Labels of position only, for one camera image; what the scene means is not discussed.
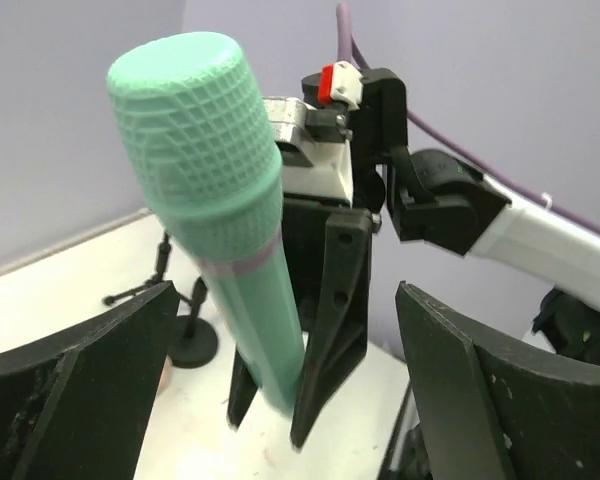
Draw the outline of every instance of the gray wall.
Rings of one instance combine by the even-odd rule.
[[[21,39],[19,49],[0,40],[0,262],[4,262],[70,230],[139,206],[98,82],[117,53],[168,33],[177,22],[173,15],[167,19],[167,9],[157,7],[164,2],[154,2],[154,12],[146,5],[148,0],[144,7],[118,6],[117,14],[108,2],[106,15],[100,13],[105,12],[104,2],[100,9],[91,2],[82,12],[66,6],[64,11],[45,14],[36,13],[33,6],[17,11],[14,6],[7,12],[2,4],[14,2],[0,3],[0,28],[19,30],[14,35]],[[189,0],[184,29],[216,30],[235,37],[266,94],[300,95],[300,78],[334,59],[335,3]],[[360,47],[372,65],[390,67],[405,79],[415,111],[502,172],[600,222],[600,2],[596,8],[579,0],[350,3]],[[162,20],[149,22],[150,14],[158,11]],[[175,15],[177,7],[170,11]],[[59,30],[58,24],[69,19],[74,25],[64,31],[88,30],[77,21],[90,12],[97,12],[97,19],[93,14],[90,20],[92,28],[102,22],[100,28],[108,34],[82,32],[86,62],[71,57],[68,45],[54,47],[42,40],[49,29]],[[123,22],[126,15],[131,19]],[[43,23],[50,25],[47,31],[34,27]],[[123,25],[130,24],[122,33]],[[94,35],[91,46],[87,34]],[[52,48],[58,49],[54,54],[58,61],[50,54]],[[20,51],[25,68],[9,63],[5,50],[12,56]],[[69,113],[78,106],[77,100],[67,87],[61,88],[65,92],[53,111],[65,112],[68,120],[59,122],[62,114],[44,115],[48,106],[32,100],[31,94],[44,92],[48,82],[62,85],[49,73],[61,69],[62,56],[73,72],[68,79],[90,75],[93,82],[84,86],[88,92],[83,98],[89,100],[79,105],[81,115]],[[20,86],[21,71],[37,78],[29,80],[28,95]],[[23,117],[25,105],[28,121]],[[88,126],[81,127],[77,122],[85,117]],[[18,125],[16,133],[7,133]],[[88,140],[79,135],[80,128]],[[49,146],[53,145],[49,139],[57,137],[61,143]],[[435,144],[412,129],[411,145]],[[92,167],[96,162],[97,169]],[[53,172],[42,174],[43,165]],[[5,193],[9,188],[17,193]],[[104,200],[96,197],[96,192],[105,191],[109,194]],[[52,210],[53,215],[40,214],[41,209]],[[373,335],[393,349],[398,348],[393,296],[401,279],[519,336],[549,288],[499,265],[462,260],[425,245],[400,246],[388,225],[375,249]]]
[[[105,76],[184,2],[0,0],[0,266],[141,205]]]

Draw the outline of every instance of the toy microphone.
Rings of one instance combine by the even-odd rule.
[[[241,47],[211,32],[163,38],[116,60],[107,85],[147,206],[197,264],[256,385],[290,415],[304,344],[282,158]]]

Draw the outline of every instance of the purple stripe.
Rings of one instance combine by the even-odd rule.
[[[253,257],[236,262],[213,263],[196,259],[196,264],[201,272],[214,277],[236,277],[255,272],[269,260],[282,244],[282,230],[278,230],[275,237]]]

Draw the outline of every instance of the textured microphone grille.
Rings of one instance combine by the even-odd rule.
[[[190,253],[244,258],[279,228],[282,161],[242,49],[163,38],[121,56],[107,84],[147,206]]]

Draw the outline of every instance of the mini tripod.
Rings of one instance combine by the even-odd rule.
[[[169,265],[171,250],[171,238],[165,232],[162,241],[158,245],[155,272],[151,278],[142,285],[104,297],[102,303],[106,306],[112,306],[120,300],[134,297],[140,292],[162,283]],[[172,331],[168,354],[175,367],[202,367],[213,360],[218,351],[218,335],[213,326],[199,317],[200,309],[207,299],[207,294],[207,286],[202,277],[198,277],[194,282],[190,299],[178,293],[180,300],[186,303],[190,310],[188,315],[179,315],[176,318],[176,325]]]

